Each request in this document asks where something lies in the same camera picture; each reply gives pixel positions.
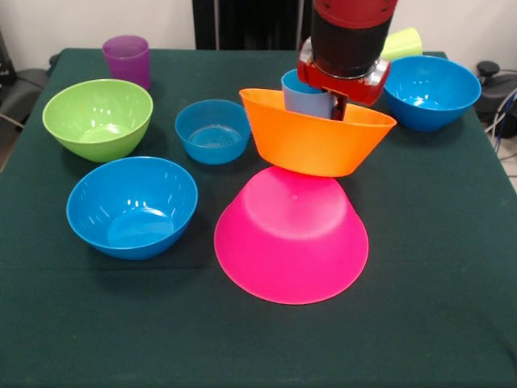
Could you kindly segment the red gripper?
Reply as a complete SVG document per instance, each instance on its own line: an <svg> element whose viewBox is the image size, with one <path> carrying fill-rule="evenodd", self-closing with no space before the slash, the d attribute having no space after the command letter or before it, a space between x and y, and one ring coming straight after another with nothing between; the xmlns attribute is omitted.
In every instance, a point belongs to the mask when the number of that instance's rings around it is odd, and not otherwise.
<svg viewBox="0 0 517 388"><path fill-rule="evenodd" d="M359 78L340 78L318 69L311 59L299 60L299 79L309 86L334 93L331 120L343 121L348 100L372 106L381 96L388 79L391 62L380 59L373 69Z"/></svg>

